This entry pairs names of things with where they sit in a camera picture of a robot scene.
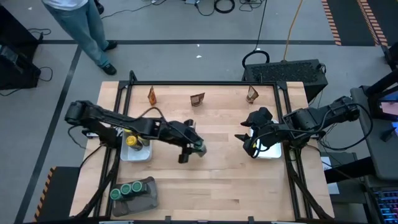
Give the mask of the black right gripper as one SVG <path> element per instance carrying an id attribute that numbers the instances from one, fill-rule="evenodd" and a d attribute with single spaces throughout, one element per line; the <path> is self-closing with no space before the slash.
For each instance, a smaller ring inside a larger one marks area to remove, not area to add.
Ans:
<path id="1" fill-rule="evenodd" d="M 260 107 L 257 111 L 251 112 L 240 125 L 253 130 L 251 136 L 248 134 L 234 135 L 244 142 L 244 150 L 251 157 L 257 157 L 261 152 L 258 141 L 265 147 L 271 147 L 280 141 L 277 137 L 279 125 L 273 122 L 271 112 L 265 107 Z"/>

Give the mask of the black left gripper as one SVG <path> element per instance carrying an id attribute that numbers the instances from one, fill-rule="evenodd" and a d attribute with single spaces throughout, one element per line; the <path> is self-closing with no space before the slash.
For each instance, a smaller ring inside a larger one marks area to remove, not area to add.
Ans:
<path id="1" fill-rule="evenodd" d="M 203 139 L 195 131 L 195 125 L 196 123 L 192 119 L 188 119 L 183 123 L 162 120 L 161 141 L 176 146 L 186 146 L 187 144 L 201 146 Z M 178 156 L 178 162 L 180 164 L 187 163 L 191 153 L 192 149 L 190 147 L 182 147 L 182 151 Z"/>

